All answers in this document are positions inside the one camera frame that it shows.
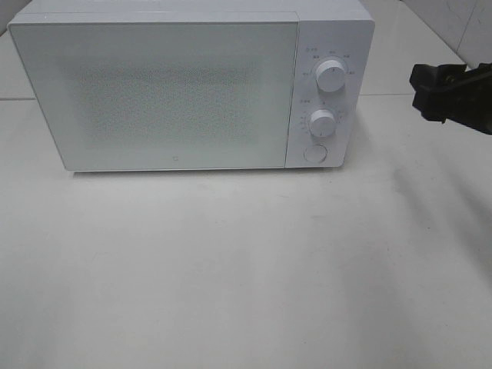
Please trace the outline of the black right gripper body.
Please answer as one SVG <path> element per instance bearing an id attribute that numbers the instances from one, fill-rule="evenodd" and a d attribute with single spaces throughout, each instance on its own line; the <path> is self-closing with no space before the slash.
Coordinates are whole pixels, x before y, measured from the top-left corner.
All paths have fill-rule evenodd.
<path id="1" fill-rule="evenodd" d="M 491 134 L 491 63 L 456 65 L 444 79 L 445 120 Z"/>

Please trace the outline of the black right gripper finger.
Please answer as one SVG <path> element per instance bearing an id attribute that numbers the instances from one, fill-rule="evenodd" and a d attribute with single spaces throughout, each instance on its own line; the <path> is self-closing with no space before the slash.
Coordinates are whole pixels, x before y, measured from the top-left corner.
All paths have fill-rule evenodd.
<path id="1" fill-rule="evenodd" d="M 416 64 L 411 72 L 410 84 L 416 92 L 463 95 L 467 88 L 460 78 L 466 69 L 467 66 L 462 64 Z"/>
<path id="2" fill-rule="evenodd" d="M 448 93 L 445 91 L 416 90 L 412 106 L 425 120 L 443 124 L 447 120 L 445 108 L 447 98 Z"/>

